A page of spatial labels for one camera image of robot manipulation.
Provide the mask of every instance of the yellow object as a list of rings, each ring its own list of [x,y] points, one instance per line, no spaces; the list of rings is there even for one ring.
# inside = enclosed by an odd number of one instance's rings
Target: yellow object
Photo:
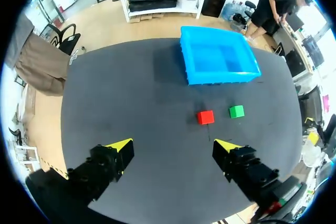
[[[308,139],[313,143],[313,145],[316,145],[319,138],[319,135],[315,132],[310,132],[308,135]]]
[[[308,120],[314,122],[314,118],[306,118],[305,123],[307,123]]]
[[[242,146],[236,145],[233,143],[225,142],[223,140],[215,139],[227,152],[230,152],[230,150],[233,150],[234,148],[241,148]]]
[[[105,145],[105,147],[112,147],[117,149],[117,152],[119,152],[129,141],[133,141],[133,139],[129,138],[129,139],[125,139],[113,144],[109,144],[109,145]]]

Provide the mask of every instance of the black shorts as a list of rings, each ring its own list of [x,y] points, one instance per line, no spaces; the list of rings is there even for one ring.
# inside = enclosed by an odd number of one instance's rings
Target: black shorts
[[[268,33],[272,33],[274,31],[277,23],[273,18],[269,3],[265,1],[259,1],[256,10],[251,16],[251,22],[257,27],[261,26]]]

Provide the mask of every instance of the water bottle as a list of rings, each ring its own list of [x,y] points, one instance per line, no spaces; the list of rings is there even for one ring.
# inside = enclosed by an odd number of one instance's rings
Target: water bottle
[[[224,20],[229,20],[230,16],[232,14],[232,10],[233,10],[233,6],[235,5],[235,1],[233,1],[232,3],[228,3],[224,6],[223,10],[222,10],[222,14],[221,17]]]
[[[240,13],[242,16],[244,14],[244,7],[243,7],[243,3],[242,2],[239,2],[238,13]]]

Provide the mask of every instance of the wooden floor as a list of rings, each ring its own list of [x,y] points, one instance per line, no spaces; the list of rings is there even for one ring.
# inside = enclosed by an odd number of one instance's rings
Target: wooden floor
[[[185,25],[230,30],[229,23],[220,18],[201,16],[200,19],[195,19],[190,14],[166,14],[163,18],[129,24],[125,21],[121,3],[111,0],[81,11],[66,20],[64,26],[72,23],[77,25],[77,32],[81,33],[78,47],[85,46],[87,51],[126,41],[178,38],[181,35],[180,27]],[[257,39],[255,46],[271,51],[270,45],[274,46],[274,43],[272,38],[264,36]],[[48,170],[50,165],[66,170],[61,144],[61,104],[62,97],[47,97],[37,92],[35,116],[27,125],[29,144],[37,146],[44,170]]]

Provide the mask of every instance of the computer monitor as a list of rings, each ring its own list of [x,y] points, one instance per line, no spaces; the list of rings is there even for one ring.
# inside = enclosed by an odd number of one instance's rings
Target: computer monitor
[[[323,55],[320,51],[320,48],[316,44],[316,41],[314,38],[309,35],[307,38],[305,38],[302,41],[303,46],[306,48],[306,50],[309,53],[310,58],[312,59],[315,67],[318,67],[324,62]]]
[[[295,13],[287,15],[286,21],[294,31],[299,30],[303,26],[302,20],[300,20],[300,18]]]

